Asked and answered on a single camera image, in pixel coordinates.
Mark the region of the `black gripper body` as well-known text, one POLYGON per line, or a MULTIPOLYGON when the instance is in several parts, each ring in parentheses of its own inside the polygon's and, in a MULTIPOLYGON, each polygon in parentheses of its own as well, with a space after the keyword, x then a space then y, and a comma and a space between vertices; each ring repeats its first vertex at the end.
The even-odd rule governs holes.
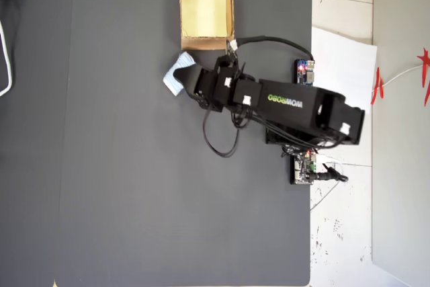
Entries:
POLYGON ((238 62, 229 55, 216 59, 213 69, 201 66, 202 71, 194 89, 198 87, 208 100, 208 109, 222 112, 232 111, 232 96, 234 92, 234 77, 239 71, 238 62))

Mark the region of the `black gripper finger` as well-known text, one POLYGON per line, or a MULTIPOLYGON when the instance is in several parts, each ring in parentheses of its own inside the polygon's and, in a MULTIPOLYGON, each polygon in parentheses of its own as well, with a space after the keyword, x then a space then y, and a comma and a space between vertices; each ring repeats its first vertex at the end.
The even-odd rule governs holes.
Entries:
POLYGON ((175 69, 173 72, 173 77, 178 82, 197 82, 202 68, 201 66, 189 66, 175 69))
POLYGON ((208 100, 203 94, 202 90, 196 87, 195 89, 191 90, 190 88, 184 88, 184 91, 188 95, 189 98, 194 100, 199 107, 203 110, 208 109, 208 100))

